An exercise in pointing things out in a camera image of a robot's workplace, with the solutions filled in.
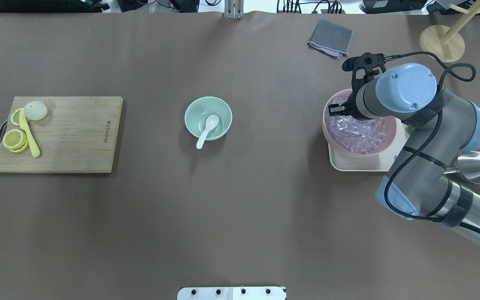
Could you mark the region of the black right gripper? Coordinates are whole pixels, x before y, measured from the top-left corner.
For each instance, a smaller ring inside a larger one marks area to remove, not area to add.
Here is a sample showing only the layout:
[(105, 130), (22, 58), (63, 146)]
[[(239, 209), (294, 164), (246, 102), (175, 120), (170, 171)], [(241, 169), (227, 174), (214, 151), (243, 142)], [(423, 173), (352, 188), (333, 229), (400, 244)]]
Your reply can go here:
[(355, 93), (350, 93), (347, 100), (343, 103), (343, 105), (339, 104), (331, 104), (328, 105), (329, 108), (329, 116), (351, 116), (352, 118), (358, 120), (359, 119), (359, 110), (356, 105), (356, 95)]

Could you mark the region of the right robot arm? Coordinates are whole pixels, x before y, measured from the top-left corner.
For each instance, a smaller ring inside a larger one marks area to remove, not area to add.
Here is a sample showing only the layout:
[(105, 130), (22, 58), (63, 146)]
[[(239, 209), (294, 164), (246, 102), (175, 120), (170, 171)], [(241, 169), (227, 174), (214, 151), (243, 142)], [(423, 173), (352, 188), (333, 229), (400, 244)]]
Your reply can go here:
[(445, 177), (461, 153), (480, 147), (480, 108), (442, 87), (426, 66), (405, 63), (359, 84), (332, 116), (395, 117), (413, 127), (375, 193), (406, 220), (426, 220), (480, 245), (480, 195)]

